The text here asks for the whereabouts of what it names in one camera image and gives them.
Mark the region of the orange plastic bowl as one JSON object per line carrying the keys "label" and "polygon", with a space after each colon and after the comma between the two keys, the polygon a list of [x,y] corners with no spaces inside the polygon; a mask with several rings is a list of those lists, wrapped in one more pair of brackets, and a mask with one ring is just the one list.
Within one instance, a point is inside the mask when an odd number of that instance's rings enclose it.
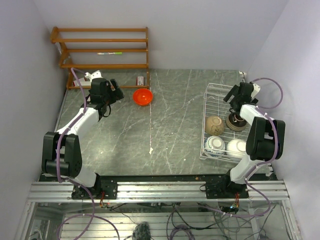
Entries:
{"label": "orange plastic bowl", "polygon": [[148,106],[153,100],[153,93],[147,88],[139,88],[133,93],[133,101],[141,106]]}

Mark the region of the blue white porcelain bowl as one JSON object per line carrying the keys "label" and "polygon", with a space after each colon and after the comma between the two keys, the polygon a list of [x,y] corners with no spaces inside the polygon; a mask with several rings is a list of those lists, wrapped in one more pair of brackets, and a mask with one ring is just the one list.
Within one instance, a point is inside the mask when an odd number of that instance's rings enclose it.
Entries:
{"label": "blue white porcelain bowl", "polygon": [[203,151],[208,157],[220,158],[225,150],[225,142],[219,136],[212,135],[204,140]]}

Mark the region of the dark brown ribbed bowl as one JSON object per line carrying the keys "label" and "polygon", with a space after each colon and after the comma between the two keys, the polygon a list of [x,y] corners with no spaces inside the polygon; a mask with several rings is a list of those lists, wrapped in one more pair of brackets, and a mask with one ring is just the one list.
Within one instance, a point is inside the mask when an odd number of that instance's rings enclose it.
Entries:
{"label": "dark brown ribbed bowl", "polygon": [[229,121],[229,116],[230,116],[230,114],[226,118],[225,124],[230,130],[235,131],[235,132],[241,132],[246,128],[246,126],[247,126],[247,121],[246,120],[241,118],[241,122],[230,122]]}

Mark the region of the white wire dish rack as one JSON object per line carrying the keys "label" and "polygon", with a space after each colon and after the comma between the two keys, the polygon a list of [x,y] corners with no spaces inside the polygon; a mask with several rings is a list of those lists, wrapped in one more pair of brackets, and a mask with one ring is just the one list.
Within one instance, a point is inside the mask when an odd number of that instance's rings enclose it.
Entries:
{"label": "white wire dish rack", "polygon": [[[201,148],[200,148],[200,160],[217,160],[228,163],[239,163],[234,160],[231,160],[226,154],[226,146],[233,139],[240,139],[247,141],[250,125],[247,123],[246,128],[243,131],[236,132],[229,129],[226,125],[226,118],[230,114],[230,104],[229,102],[224,102],[223,99],[227,93],[232,89],[231,86],[222,85],[217,83],[209,83],[206,87],[204,93],[204,103],[203,103],[203,120],[202,120],[202,139],[201,139]],[[211,157],[204,154],[204,141],[206,138],[211,137],[212,135],[205,132],[205,122],[207,117],[218,116],[224,122],[224,132],[219,135],[225,143],[225,154],[221,157]]]}

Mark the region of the plain white bowl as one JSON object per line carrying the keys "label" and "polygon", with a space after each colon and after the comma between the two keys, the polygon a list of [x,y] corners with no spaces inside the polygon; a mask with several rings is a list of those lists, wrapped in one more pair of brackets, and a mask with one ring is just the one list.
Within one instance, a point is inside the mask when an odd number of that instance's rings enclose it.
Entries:
{"label": "plain white bowl", "polygon": [[246,154],[246,141],[233,139],[226,145],[226,155],[233,161],[239,162]]}

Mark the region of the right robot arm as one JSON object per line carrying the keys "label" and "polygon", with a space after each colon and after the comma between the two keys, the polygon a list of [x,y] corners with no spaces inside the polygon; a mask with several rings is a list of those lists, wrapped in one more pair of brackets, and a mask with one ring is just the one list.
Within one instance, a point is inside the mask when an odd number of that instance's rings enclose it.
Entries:
{"label": "right robot arm", "polygon": [[250,126],[244,156],[223,177],[221,194],[231,198],[249,185],[247,181],[263,165],[272,163],[283,154],[286,124],[270,117],[257,105],[256,95],[261,87],[253,82],[234,85],[223,101],[230,105],[226,118],[229,129],[240,132]]}

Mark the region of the brown ceramic bowl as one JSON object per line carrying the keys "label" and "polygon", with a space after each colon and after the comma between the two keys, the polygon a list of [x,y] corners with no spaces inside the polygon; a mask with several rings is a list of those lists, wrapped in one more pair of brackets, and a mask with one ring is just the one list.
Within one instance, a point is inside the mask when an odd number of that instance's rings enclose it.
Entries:
{"label": "brown ceramic bowl", "polygon": [[220,136],[224,129],[225,124],[219,116],[209,116],[205,120],[204,131],[211,136]]}

